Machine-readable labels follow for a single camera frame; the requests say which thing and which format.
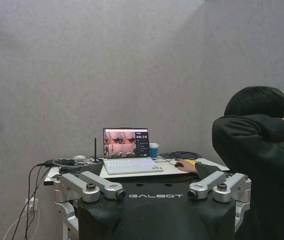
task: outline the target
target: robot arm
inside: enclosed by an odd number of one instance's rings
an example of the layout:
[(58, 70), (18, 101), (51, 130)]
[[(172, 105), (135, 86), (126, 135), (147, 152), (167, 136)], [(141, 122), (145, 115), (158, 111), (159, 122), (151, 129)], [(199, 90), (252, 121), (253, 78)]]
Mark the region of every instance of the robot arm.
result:
[(54, 181), (54, 196), (57, 211), (62, 214), (63, 221), (76, 239), (79, 239), (79, 222), (74, 206), (70, 200), (82, 198), (84, 202), (93, 203), (100, 199), (100, 191), (108, 199), (122, 200), (126, 196), (120, 183), (110, 182), (92, 172), (85, 171), (79, 178), (66, 173)]
[(212, 190), (213, 199), (217, 202), (228, 203), (234, 199), (236, 232), (243, 222), (245, 211), (250, 209), (251, 183), (247, 175), (236, 173), (226, 179), (226, 173), (216, 171), (200, 182), (191, 183), (188, 197), (191, 200), (206, 199)]

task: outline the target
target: white desk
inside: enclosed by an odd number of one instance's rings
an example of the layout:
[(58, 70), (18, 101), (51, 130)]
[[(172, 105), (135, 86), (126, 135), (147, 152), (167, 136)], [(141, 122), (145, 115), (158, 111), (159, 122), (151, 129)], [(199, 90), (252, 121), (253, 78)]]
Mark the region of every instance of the white desk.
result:
[[(164, 171), (159, 172), (143, 172), (143, 173), (130, 173), (130, 174), (115, 174), (115, 175), (109, 175), (107, 173), (107, 170), (105, 166), (103, 165), (100, 177), (105, 179), (114, 179), (114, 178), (129, 178), (129, 177), (143, 177), (143, 176), (160, 176), (160, 175), (176, 175), (176, 174), (187, 174), (187, 172), (181, 171), (177, 169), (174, 164), (176, 161), (174, 159), (171, 159), (169, 162), (165, 161), (162, 158), (158, 158), (155, 160), (156, 164), (164, 169)], [(229, 171), (229, 169), (225, 166), (222, 166), (220, 164), (217, 164), (215, 162), (209, 161), (205, 158), (198, 158), (196, 162), (200, 162), (202, 164), (210, 165), (210, 166), (216, 166), (221, 171)], [(52, 167), (51, 170), (46, 175), (46, 178), (44, 180), (44, 185), (53, 185), (54, 178), (52, 178), (55, 175), (59, 174), (59, 168), (58, 167)]]

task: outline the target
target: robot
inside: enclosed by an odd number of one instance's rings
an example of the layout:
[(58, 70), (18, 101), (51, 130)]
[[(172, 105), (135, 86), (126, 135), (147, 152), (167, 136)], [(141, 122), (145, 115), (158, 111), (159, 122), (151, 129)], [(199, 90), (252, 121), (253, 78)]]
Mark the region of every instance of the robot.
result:
[(191, 184), (121, 184), (85, 171), (58, 176), (54, 192), (63, 240), (232, 240), (251, 180), (216, 171)]

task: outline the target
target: laptop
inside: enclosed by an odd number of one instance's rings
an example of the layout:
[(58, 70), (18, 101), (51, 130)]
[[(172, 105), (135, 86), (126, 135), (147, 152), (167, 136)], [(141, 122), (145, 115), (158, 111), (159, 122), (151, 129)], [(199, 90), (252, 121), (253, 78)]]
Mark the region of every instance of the laptop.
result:
[(164, 171), (150, 158), (147, 128), (103, 128), (103, 158), (109, 175)]

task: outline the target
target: yellow object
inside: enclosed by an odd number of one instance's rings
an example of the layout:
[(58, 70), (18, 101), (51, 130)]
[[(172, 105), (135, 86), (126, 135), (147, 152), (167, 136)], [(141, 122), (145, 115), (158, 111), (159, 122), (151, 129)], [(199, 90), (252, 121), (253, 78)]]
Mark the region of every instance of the yellow object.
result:
[(190, 164), (192, 164), (192, 165), (196, 165), (196, 161), (194, 161), (194, 160), (190, 160), (190, 159), (184, 159), (185, 161), (187, 161), (187, 162), (189, 162)]

